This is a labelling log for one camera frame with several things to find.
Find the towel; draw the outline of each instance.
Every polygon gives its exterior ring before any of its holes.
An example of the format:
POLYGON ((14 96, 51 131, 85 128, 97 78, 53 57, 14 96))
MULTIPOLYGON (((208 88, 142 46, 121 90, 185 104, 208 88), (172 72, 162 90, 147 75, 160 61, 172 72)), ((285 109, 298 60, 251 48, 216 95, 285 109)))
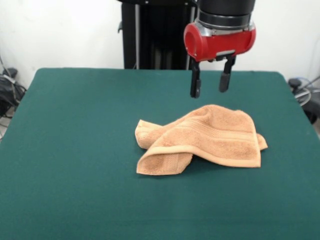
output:
POLYGON ((135 138, 148 149, 136 169, 145 175, 180 174, 193 154, 224 166, 258 168, 260 151, 268 147, 248 114, 218 105, 203 106, 164 126, 140 120, 135 138))

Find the white wall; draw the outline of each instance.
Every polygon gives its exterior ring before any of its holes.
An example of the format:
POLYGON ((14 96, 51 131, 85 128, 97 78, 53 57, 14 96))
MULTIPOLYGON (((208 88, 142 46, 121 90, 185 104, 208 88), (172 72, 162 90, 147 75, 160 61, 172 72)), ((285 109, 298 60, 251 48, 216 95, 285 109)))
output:
MULTIPOLYGON (((123 68, 116 0, 0 0, 0 9, 1 56, 25 86, 42 67, 123 68)), ((234 69, 278 71, 286 78, 320 74, 319 9, 319 0, 256 0, 256 43, 234 69)))

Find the black metal frame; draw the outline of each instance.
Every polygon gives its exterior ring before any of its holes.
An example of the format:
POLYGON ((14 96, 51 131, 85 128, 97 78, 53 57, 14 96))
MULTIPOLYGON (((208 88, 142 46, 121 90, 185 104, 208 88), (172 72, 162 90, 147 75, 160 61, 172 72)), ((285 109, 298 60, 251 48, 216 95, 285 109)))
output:
POLYGON ((189 57, 184 46, 183 34, 185 26, 191 20, 195 3, 186 0, 149 0, 148 4, 145 0, 121 2, 124 68, 133 69, 137 66, 136 44, 139 44, 139 69, 187 69, 189 57), (133 3, 141 3, 138 43, 136 5, 133 3))

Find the green tabletop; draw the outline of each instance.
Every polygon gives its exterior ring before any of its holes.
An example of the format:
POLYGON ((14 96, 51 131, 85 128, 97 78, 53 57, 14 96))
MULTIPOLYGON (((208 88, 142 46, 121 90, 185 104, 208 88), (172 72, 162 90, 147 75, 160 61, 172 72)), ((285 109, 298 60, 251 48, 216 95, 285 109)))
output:
POLYGON ((306 240, 320 236, 320 144, 275 72, 41 69, 0 144, 0 240, 306 240), (179 175, 136 174, 139 119, 207 104, 251 115, 261 168, 194 157, 179 175))

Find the green felt surface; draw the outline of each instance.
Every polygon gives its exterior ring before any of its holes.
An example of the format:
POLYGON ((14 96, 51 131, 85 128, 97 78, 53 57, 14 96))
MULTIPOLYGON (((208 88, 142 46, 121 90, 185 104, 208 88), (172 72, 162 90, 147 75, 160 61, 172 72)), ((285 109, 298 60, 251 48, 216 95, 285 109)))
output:
POLYGON ((203 71, 41 69, 0 144, 0 240, 301 240, 320 236, 320 142, 283 77, 203 71), (180 175, 136 174, 139 119, 206 104, 252 116, 261 168, 194 157, 180 175))

